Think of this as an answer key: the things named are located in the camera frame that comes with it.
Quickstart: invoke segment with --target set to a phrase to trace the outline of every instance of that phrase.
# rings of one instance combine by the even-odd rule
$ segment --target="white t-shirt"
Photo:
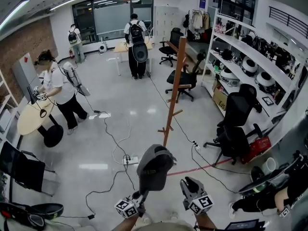
[[[137,24],[138,20],[132,20],[130,23],[132,24]],[[141,26],[141,28],[143,29],[143,31],[146,31],[146,27],[143,21],[139,22],[139,26]],[[124,29],[124,33],[129,34],[129,29],[130,29],[130,24],[127,23]],[[133,43],[131,41],[129,41],[129,47],[132,47]]]
[[[77,44],[80,44],[81,43],[81,39],[79,37],[79,34],[80,34],[80,31],[78,28],[75,28],[75,27],[71,27],[71,29],[67,32],[67,36],[69,35],[70,32],[75,32],[76,33],[76,38],[77,38],[77,42],[74,43],[74,44],[71,44],[72,46],[73,45],[77,45]]]
[[[49,72],[44,71],[43,86],[45,92],[49,92],[54,88],[62,87],[61,92],[53,96],[58,104],[64,104],[70,101],[75,95],[75,88],[68,81],[67,77],[61,73],[57,63],[52,63]]]

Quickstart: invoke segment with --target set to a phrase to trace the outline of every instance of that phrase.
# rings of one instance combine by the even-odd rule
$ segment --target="brick wall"
[[[15,79],[12,66],[28,52],[34,61],[42,50],[47,49],[51,50],[54,57],[58,56],[49,17],[28,24],[0,41],[0,69],[18,103],[24,95]]]

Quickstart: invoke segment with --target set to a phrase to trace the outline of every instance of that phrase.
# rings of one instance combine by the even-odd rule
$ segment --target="fire extinguisher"
[[[69,56],[70,56],[71,59],[74,58],[74,53],[73,53],[72,49],[69,49]]]

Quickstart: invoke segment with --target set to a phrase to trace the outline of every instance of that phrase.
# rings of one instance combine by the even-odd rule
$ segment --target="black office chair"
[[[28,159],[29,155],[36,160]],[[44,171],[55,173],[51,169],[46,169],[46,164],[36,158],[31,152],[19,151],[7,141],[3,144],[0,153],[0,170],[15,179],[15,182],[26,188],[39,193],[44,193],[50,197],[53,194],[42,191]]]
[[[201,61],[203,61],[205,59],[205,52],[200,52],[197,55],[197,63],[195,64],[195,66],[192,69],[191,73],[186,73],[186,67],[184,67],[184,72],[181,72],[181,77],[180,77],[180,85],[191,85],[192,87],[189,88],[178,88],[178,96],[176,99],[176,103],[179,102],[179,97],[181,95],[181,93],[186,94],[187,96],[192,98],[192,102],[193,102],[193,96],[191,94],[189,94],[186,89],[188,89],[189,91],[193,88],[196,87],[196,83],[197,83],[197,75],[198,75],[198,67]],[[170,84],[173,84],[174,82],[174,76],[175,76],[175,70],[172,71],[172,73],[169,75],[167,82]],[[165,93],[168,94],[169,91],[172,91],[173,89],[167,89],[165,90]]]
[[[242,128],[248,116],[254,107],[254,101],[257,96],[257,90],[248,84],[244,84],[241,92],[233,92],[228,95],[226,115],[222,122],[218,123],[217,138],[214,143],[206,142],[203,147],[212,145],[221,148],[221,152],[213,164],[215,167],[221,156],[231,157],[233,165],[236,163],[236,157],[243,157],[249,153],[250,146],[247,138],[257,134],[260,138],[263,136],[257,124],[254,125],[254,130],[245,135]]]
[[[180,37],[184,36],[183,33],[180,32],[180,29],[175,27],[172,29],[171,31],[171,36],[170,36],[170,43],[172,43],[175,47],[179,47],[179,43],[180,43]],[[165,42],[164,38],[163,41],[161,41],[160,43],[163,44],[163,47],[159,48],[159,51],[165,55],[167,55],[167,57],[162,57],[162,61],[159,64],[162,64],[163,62],[166,61],[170,61],[171,63],[171,67],[173,67],[173,63],[172,61],[176,61],[176,59],[174,59],[172,56],[177,56],[177,53],[170,47],[170,46],[165,46]]]

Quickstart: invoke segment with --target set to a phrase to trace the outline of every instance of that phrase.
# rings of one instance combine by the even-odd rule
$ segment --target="black pants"
[[[131,71],[131,75],[133,75],[133,76],[137,76],[137,74],[139,76],[144,75],[146,62],[138,63],[136,61],[134,54],[133,54],[132,47],[130,47],[129,50],[128,50],[128,61],[129,61],[129,68],[130,68],[130,71]]]
[[[244,212],[260,212],[266,209],[274,209],[276,208],[275,194],[276,192],[270,192],[269,194],[257,193],[236,201],[232,208],[235,211],[242,209]]]
[[[74,95],[70,101],[64,104],[58,104],[58,108],[67,120],[68,129],[73,129],[77,126],[77,121],[74,112],[80,119],[86,119],[88,113],[81,107],[77,102],[76,96]]]

